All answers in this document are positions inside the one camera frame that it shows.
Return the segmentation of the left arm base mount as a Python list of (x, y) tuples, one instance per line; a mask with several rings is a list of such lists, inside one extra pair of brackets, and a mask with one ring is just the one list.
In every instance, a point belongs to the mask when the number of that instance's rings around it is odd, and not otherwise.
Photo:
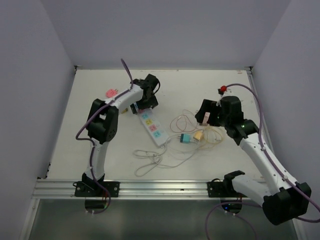
[[(120, 182), (118, 181), (103, 181), (100, 184), (109, 192), (111, 198), (117, 198), (119, 196)], [(82, 181), (77, 181), (72, 184), (75, 187), (75, 197), (107, 197), (106, 191), (93, 182), (93, 186), (89, 186)]]

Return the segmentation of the teal cube plug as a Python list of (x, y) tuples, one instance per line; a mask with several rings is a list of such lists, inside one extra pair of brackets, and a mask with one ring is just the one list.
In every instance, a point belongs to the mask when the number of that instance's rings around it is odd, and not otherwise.
[(189, 144), (191, 142), (191, 135), (188, 133), (181, 133), (177, 136), (180, 143)]

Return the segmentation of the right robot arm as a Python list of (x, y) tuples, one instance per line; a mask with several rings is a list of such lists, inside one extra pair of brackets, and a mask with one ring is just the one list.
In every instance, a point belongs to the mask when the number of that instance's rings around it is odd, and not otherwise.
[(262, 174), (266, 184), (248, 177), (236, 170), (224, 176), (221, 189), (227, 196), (242, 194), (262, 207), (267, 219), (279, 225), (307, 212), (312, 190), (304, 182), (299, 183), (280, 164), (273, 153), (268, 153), (268, 145), (259, 139), (259, 128), (250, 119), (244, 118), (242, 104), (236, 96), (222, 97), (218, 102), (204, 99), (195, 115), (198, 123), (205, 120), (214, 127), (223, 127), (252, 160)]

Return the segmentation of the pink plug adapter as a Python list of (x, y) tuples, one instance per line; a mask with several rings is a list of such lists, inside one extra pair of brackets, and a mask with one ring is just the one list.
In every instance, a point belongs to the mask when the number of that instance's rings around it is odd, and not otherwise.
[(106, 96), (107, 98), (113, 98), (114, 96), (116, 96), (116, 95), (118, 94), (118, 92), (119, 92), (119, 91), (118, 91), (117, 89), (111, 88), (111, 89), (109, 89), (109, 90), (106, 91), (105, 96)]

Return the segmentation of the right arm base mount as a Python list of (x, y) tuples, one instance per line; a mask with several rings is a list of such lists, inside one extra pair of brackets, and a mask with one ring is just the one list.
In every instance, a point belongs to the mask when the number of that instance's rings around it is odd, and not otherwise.
[(229, 190), (224, 182), (219, 178), (214, 178), (206, 183), (209, 198), (237, 198), (239, 193)]

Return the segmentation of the pink cube plug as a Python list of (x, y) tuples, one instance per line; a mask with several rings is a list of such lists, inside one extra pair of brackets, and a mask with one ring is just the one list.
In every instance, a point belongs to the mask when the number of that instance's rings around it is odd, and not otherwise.
[(204, 114), (204, 117), (203, 117), (203, 121), (202, 121), (202, 125), (203, 126), (207, 126), (208, 125), (208, 120), (210, 118), (210, 113), (209, 112), (206, 112)]

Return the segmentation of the white power strip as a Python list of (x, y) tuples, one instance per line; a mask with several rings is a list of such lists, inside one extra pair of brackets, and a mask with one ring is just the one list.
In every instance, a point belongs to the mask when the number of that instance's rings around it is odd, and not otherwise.
[(155, 145), (160, 148), (164, 147), (169, 139), (169, 135), (165, 128), (158, 121), (156, 115), (153, 113), (153, 110), (151, 108), (139, 109), (137, 103), (134, 103), (132, 111), (135, 111)]

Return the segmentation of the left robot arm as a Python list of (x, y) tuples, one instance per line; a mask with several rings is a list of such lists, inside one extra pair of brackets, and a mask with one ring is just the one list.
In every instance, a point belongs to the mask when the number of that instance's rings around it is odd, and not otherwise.
[(91, 152), (88, 167), (81, 181), (92, 196), (103, 193), (105, 159), (109, 142), (118, 130), (119, 114), (132, 106), (134, 113), (158, 106), (155, 88), (160, 86), (158, 78), (148, 74), (144, 79), (132, 79), (130, 87), (106, 100), (95, 99), (91, 105), (87, 122), (76, 134), (76, 140), (89, 141)]

